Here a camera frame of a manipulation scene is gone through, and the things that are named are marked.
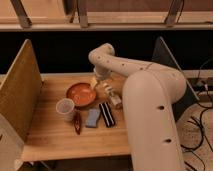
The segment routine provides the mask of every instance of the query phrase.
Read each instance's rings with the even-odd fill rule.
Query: metal frame
[[[81,28],[88,27],[86,0],[77,0],[77,10]]]
[[[182,0],[173,0],[168,15],[164,21],[166,26],[171,27],[175,24],[177,13],[181,8]]]
[[[24,6],[23,6],[21,0],[10,0],[10,1],[16,12],[16,15],[18,16],[20,26],[22,28],[29,28],[31,26],[32,22],[30,21],[29,17],[27,16],[27,13],[24,9]]]

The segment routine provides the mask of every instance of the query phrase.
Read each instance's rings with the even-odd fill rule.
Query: wooden divider
[[[26,40],[0,85],[0,127],[23,145],[42,86],[30,40]]]

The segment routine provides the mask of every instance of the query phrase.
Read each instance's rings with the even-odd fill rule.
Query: paper cup
[[[56,104],[56,111],[65,121],[72,121],[76,113],[75,103],[69,98],[61,99]]]

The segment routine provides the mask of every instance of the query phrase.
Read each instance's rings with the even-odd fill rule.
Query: tabletop surface
[[[80,108],[81,134],[77,135],[72,122],[65,122],[56,112],[56,103],[66,96],[67,89],[79,82],[90,83],[92,75],[48,76],[44,78],[41,94],[23,149],[23,161],[58,160],[130,154],[122,109],[112,109],[116,126],[107,128],[101,116],[97,128],[86,128],[88,109],[98,108],[107,101],[102,83],[96,87],[96,100]],[[124,78],[113,75],[105,82],[121,94]]]
[[[55,105],[66,96],[67,89],[78,82],[89,83],[91,74],[80,75],[47,75],[44,76],[41,94],[35,109],[28,137],[23,149],[21,159],[23,161],[59,160],[88,157],[104,157],[130,154],[127,139],[124,115],[122,110],[112,108],[116,126],[107,128],[103,117],[98,122],[98,128],[86,128],[85,120],[88,109],[97,108],[98,104],[107,101],[107,95],[103,91],[102,84],[96,87],[97,98],[91,105],[80,108],[82,116],[82,131],[77,135],[73,123],[65,122],[56,113]],[[121,95],[121,89],[125,78],[113,74],[105,82],[112,85]],[[199,129],[189,124],[187,120],[191,115],[197,116],[203,109],[197,105],[189,107],[183,117],[177,123],[177,129],[181,144],[196,146],[200,139]],[[213,144],[213,109],[204,116],[206,135]],[[213,168],[213,153],[207,142],[195,151],[206,165],[206,171]],[[192,153],[183,153],[184,160],[190,162],[195,168],[203,170],[202,162]]]

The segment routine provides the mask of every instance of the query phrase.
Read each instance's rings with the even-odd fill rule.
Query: orange bowl
[[[95,100],[96,91],[89,83],[76,83],[67,90],[66,96],[74,101],[76,107],[84,107]]]

